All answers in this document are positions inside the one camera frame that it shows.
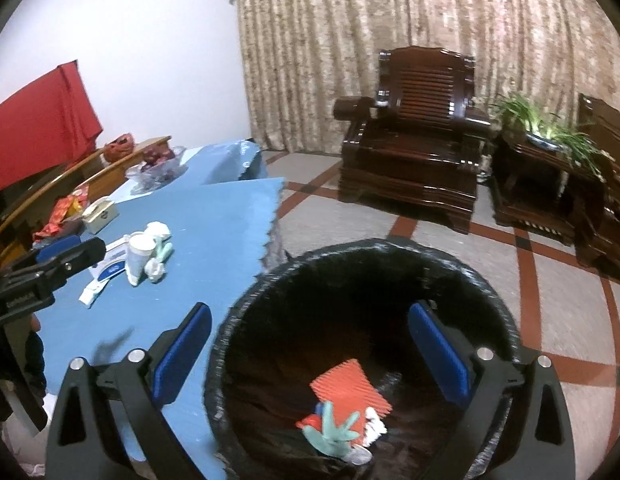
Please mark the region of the white toothpaste tube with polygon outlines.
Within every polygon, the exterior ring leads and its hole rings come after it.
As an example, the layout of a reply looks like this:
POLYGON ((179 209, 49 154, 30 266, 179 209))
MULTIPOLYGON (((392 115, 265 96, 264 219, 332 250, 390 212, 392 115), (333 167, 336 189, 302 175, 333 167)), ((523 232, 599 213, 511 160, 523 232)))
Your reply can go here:
POLYGON ((86 287, 84 287, 83 291, 81 292, 81 295, 79 296, 79 301, 81 302, 81 304, 83 304, 83 306, 86 307, 86 309, 89 309, 90 307, 92 307, 92 304, 94 304, 94 301, 96 300, 96 298, 101 295, 101 292, 105 289, 107 284, 108 284, 108 280, 90 281, 89 284, 87 284, 86 287))

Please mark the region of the white blue carton box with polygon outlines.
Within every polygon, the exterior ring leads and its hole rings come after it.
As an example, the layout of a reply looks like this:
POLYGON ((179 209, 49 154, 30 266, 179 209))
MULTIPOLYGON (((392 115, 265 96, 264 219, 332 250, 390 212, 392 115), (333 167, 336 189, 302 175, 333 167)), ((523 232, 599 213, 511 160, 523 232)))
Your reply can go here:
POLYGON ((108 281, 114 276, 124 272, 128 252, 129 235, 114 240, 106 245, 104 258, 93 266, 89 267, 89 271, 94 281, 108 281))

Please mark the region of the white paper cup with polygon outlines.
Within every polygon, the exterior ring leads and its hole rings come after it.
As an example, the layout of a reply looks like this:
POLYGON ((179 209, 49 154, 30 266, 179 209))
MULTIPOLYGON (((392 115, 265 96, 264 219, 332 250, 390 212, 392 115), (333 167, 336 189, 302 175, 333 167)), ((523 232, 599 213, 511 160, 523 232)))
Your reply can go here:
POLYGON ((138 286, 144 275, 146 263, 150 261, 156 249, 156 242, 146 232, 134 232, 128 237, 126 271, 128 282, 138 286))

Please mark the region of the white paper ball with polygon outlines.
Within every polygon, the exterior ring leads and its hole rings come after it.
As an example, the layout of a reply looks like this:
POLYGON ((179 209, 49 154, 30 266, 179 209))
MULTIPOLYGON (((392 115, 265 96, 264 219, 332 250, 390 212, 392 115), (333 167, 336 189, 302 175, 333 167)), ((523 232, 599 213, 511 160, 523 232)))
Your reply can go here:
POLYGON ((158 283, 165 276, 165 265, 157 258, 150 258, 144 266, 144 273, 152 283, 158 283))

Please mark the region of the white tissue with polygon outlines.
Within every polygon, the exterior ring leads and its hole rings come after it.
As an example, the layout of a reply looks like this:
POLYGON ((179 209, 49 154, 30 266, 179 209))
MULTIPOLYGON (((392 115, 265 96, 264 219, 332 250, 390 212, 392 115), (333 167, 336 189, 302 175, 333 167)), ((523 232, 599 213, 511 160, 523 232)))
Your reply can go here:
POLYGON ((148 222, 144 233, 153 240, 161 240, 161 242, 165 242, 171 237, 171 231, 168 226, 160 221, 148 222))

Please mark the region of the orange foam net sleeve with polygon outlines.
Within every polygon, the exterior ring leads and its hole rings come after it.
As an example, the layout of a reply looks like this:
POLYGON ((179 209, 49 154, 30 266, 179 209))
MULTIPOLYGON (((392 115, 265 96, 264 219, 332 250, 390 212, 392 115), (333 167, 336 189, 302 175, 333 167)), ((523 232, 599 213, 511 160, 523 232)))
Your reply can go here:
POLYGON ((331 401, 337 425, 341 425, 352 412, 360 413, 359 420, 352 426, 359 437, 352 442, 351 451, 357 446, 369 448, 387 434, 383 419, 391 413, 392 406, 372 386, 357 359, 349 359, 327 370, 311 382, 310 388, 317 402, 312 414, 296 422, 298 429, 301 430, 304 425, 321 429, 323 403, 331 401))

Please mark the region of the green rubber glove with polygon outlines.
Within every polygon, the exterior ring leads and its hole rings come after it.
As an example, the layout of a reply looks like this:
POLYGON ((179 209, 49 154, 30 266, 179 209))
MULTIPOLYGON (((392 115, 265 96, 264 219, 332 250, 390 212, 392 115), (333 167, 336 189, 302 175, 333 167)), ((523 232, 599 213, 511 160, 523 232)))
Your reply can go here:
POLYGON ((321 429, 304 425, 301 432, 311 447, 323 455, 345 460, 352 450, 352 442, 357 440, 359 433, 352 430, 352 426, 359 420, 360 413, 352 412, 348 418, 337 425, 334 418, 334 404, 331 401, 323 403, 321 429))
POLYGON ((155 252, 155 260, 158 263, 164 263, 173 253, 173 244, 171 242, 163 242, 162 240, 159 242, 156 252, 155 252))

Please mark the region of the black lined trash bin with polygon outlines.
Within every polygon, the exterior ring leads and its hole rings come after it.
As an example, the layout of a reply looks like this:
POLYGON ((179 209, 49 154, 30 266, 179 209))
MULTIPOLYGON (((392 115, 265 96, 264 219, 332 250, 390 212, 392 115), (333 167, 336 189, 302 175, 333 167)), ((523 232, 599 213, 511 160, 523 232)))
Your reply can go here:
POLYGON ((521 340, 494 288, 461 260, 410 240, 324 247, 264 275, 229 309, 211 349, 203 404, 231 479, 419 479, 461 426, 409 329, 431 309, 471 349, 519 363, 521 340), (390 403, 373 459, 352 466, 311 447, 301 420, 312 382, 349 360, 390 403))

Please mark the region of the red snack packets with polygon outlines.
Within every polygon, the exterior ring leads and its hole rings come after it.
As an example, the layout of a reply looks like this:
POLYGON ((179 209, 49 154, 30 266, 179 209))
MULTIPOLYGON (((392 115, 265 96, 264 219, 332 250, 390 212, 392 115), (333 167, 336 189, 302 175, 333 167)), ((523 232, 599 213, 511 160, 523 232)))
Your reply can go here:
POLYGON ((35 232, 32 239, 35 242, 40 242, 40 240, 52 238, 62 232, 65 221, 81 216, 90 203, 89 190, 88 184, 81 184, 70 194, 56 200, 48 223, 40 231, 35 232))

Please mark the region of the cream tissue box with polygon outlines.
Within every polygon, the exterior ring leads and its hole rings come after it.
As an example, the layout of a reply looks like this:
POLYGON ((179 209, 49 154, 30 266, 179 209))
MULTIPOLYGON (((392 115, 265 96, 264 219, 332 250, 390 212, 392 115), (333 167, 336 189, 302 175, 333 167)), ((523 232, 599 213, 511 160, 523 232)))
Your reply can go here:
POLYGON ((109 196, 104 196, 95 200, 94 203, 86 208, 81 218, 84 229, 90 234, 97 234, 118 216, 119 212, 116 203, 109 196))

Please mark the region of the dark red apples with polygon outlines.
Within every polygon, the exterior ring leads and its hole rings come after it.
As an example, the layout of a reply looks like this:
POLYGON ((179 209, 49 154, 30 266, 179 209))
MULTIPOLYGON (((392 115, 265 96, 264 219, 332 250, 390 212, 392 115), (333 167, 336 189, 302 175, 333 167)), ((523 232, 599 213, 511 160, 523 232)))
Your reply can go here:
POLYGON ((175 157, 167 144, 152 145, 143 152, 144 170, 152 168, 175 157))

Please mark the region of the light blue tablecloth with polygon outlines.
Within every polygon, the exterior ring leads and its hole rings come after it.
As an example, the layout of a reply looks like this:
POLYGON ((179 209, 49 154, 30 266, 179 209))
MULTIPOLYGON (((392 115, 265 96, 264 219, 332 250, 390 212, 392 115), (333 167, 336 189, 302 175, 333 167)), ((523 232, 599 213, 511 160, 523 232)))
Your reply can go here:
MULTIPOLYGON (((227 141, 202 148, 185 148, 182 164, 186 171, 171 183, 169 190, 185 190, 198 185, 216 184, 239 180, 267 178, 267 164, 261 148, 249 140, 227 141)), ((132 194, 133 183, 128 180, 109 194, 116 204, 134 200, 153 193, 132 194)))

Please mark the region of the dark wooden side table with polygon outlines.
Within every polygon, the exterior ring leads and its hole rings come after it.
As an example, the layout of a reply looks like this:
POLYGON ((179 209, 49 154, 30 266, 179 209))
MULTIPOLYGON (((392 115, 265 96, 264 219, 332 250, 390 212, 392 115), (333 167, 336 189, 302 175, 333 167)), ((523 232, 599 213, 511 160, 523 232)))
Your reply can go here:
POLYGON ((525 226, 570 245, 578 219, 575 202, 582 185, 599 180, 587 170, 531 144, 494 141, 491 191, 501 226, 525 226))

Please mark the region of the green potted plant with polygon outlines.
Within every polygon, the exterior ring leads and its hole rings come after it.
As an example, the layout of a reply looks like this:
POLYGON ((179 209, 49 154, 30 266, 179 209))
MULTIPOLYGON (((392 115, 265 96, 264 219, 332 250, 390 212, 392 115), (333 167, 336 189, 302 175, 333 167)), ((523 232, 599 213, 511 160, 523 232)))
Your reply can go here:
POLYGON ((608 155, 585 132, 570 127, 558 115, 545 113, 518 92, 498 96, 491 110, 500 125, 500 135, 509 144, 531 144, 605 181, 597 159, 608 155))

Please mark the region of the beige patterned curtain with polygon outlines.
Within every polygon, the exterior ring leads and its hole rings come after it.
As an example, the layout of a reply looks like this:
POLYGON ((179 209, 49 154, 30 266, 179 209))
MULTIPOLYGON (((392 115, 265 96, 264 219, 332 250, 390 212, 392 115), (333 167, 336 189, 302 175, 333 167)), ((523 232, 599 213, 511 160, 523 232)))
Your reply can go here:
POLYGON ((522 93, 573 122, 576 98, 620 110, 620 35, 596 0, 232 0, 252 136, 273 150, 339 151, 342 96, 372 96, 378 54, 474 58, 474 102, 522 93))

